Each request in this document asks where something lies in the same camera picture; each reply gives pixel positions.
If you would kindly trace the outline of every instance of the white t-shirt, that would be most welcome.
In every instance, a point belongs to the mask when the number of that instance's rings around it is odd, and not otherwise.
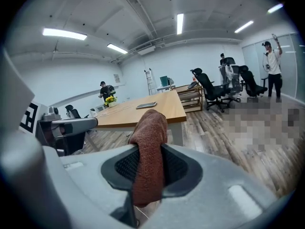
[[[278,50],[272,50],[268,53],[268,64],[270,66],[269,74],[280,74],[280,52]]]

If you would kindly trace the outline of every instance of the air conditioner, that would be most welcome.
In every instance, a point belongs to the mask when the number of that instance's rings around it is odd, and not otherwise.
[[[144,55],[147,54],[149,52],[153,52],[155,50],[155,46],[153,46],[153,44],[151,42],[146,43],[140,47],[136,48],[136,51],[140,54],[140,55]]]

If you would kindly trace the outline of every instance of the flower bouquet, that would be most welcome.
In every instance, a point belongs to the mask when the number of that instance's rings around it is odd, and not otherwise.
[[[116,106],[117,101],[118,101],[117,97],[110,96],[106,98],[105,105],[111,108]]]

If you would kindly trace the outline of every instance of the ceiling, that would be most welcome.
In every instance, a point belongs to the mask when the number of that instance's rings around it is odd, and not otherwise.
[[[234,31],[266,15],[275,0],[28,0],[6,41],[15,63],[54,58],[92,58],[121,62],[149,41],[156,46],[179,42],[240,42]],[[184,13],[177,35],[177,14]],[[43,28],[87,34],[84,40],[43,36]],[[127,50],[123,55],[107,45]]]

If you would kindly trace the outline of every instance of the glass wall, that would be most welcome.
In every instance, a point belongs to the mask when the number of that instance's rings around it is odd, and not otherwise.
[[[296,99],[305,102],[305,44],[299,34],[291,35],[297,65]]]
[[[283,78],[282,93],[305,102],[305,44],[298,34],[278,37],[283,50],[280,64]],[[262,78],[268,76],[263,68],[263,58],[265,52],[262,43],[269,41],[274,50],[277,50],[276,42],[273,38],[266,38],[262,42],[243,47],[245,64],[253,72],[257,84],[263,86]]]

